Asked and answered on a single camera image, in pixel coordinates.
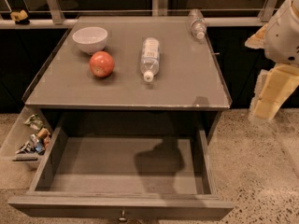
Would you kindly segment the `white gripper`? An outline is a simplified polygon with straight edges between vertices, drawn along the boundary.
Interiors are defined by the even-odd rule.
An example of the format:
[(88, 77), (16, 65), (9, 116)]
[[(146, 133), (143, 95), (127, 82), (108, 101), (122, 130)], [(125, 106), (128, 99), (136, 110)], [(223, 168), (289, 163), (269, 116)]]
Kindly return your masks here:
[(299, 0), (285, 0), (245, 46), (264, 48), (265, 56), (276, 62), (269, 71), (261, 70), (249, 107), (251, 119), (270, 121), (299, 87)]

